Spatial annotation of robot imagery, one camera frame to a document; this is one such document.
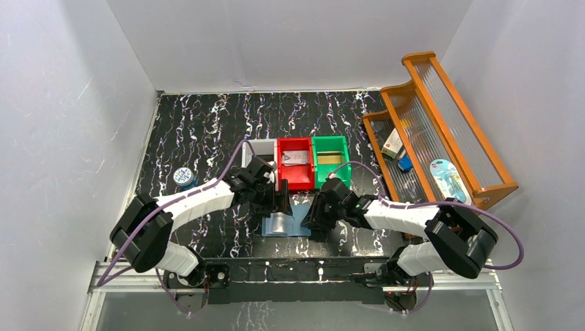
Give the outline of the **green plastic bin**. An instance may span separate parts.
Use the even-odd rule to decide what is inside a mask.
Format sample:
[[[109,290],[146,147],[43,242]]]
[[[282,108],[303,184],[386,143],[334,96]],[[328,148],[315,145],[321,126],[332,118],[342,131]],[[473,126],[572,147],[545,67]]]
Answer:
[[[325,183],[328,176],[341,164],[350,161],[345,136],[316,136],[312,138],[315,189]]]

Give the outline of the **blue card holder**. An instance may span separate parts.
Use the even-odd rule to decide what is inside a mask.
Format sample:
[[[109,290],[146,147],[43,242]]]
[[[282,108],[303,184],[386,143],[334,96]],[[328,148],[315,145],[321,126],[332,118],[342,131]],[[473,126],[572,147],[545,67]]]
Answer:
[[[263,237],[309,237],[311,230],[301,225],[309,209],[309,204],[293,205],[292,215],[277,212],[264,217],[261,235]]]

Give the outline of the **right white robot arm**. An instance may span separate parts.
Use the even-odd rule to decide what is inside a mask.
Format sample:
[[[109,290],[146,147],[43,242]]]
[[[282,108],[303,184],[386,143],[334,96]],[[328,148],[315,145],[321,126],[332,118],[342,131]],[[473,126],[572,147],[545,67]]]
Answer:
[[[359,196],[338,178],[327,179],[301,222],[312,231],[329,231],[338,221],[355,228],[392,230],[421,238],[398,248],[386,264],[366,271],[363,283],[407,285],[427,272],[451,270],[475,279],[498,237],[468,205],[448,199],[416,207],[371,194]]]

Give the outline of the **white plastic bin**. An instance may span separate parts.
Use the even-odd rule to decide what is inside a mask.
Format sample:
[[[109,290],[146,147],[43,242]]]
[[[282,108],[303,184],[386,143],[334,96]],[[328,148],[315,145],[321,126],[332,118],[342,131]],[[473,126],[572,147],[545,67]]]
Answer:
[[[241,149],[241,166],[245,168],[254,154],[261,157],[273,167],[273,174],[270,175],[270,180],[277,183],[277,140],[276,139],[252,139],[249,140],[249,145],[244,143]]]

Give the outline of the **red plastic bin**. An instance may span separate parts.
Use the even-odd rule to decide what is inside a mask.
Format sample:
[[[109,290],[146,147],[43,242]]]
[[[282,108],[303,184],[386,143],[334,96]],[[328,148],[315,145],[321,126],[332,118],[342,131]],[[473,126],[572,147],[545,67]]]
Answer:
[[[277,183],[286,180],[290,191],[315,189],[313,141],[310,137],[278,138]]]

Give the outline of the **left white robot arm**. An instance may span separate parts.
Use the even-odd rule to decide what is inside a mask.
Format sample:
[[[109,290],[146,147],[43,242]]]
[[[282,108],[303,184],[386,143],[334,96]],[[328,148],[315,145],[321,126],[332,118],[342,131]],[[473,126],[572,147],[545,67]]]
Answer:
[[[197,287],[205,281],[206,262],[192,248],[171,242],[171,234],[199,217],[239,205],[249,205],[262,217],[291,215],[288,182],[273,181],[273,170],[261,157],[253,157],[246,167],[227,170],[187,191],[162,197],[140,194],[112,229],[110,241],[135,272],[157,268]]]

